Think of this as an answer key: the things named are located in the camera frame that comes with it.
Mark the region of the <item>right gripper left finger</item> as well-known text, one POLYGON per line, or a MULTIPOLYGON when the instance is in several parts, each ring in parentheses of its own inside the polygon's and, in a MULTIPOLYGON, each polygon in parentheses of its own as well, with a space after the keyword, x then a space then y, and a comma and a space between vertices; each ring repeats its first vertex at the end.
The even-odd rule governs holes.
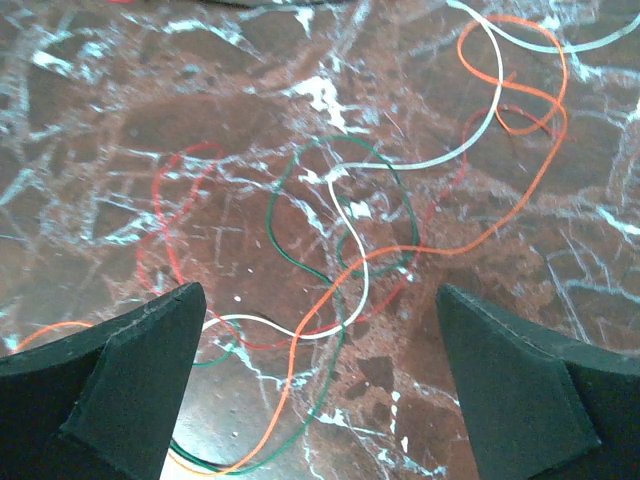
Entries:
POLYGON ((159 478, 205 313, 192 282, 2 358, 2 478, 159 478))

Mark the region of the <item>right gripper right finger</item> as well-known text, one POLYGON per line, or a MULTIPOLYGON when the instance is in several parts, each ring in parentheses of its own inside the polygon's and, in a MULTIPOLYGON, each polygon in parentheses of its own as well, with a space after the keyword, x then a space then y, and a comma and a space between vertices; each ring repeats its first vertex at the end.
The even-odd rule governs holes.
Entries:
POLYGON ((436 306, 481 478, 638 478, 638 359, 451 284, 436 306))

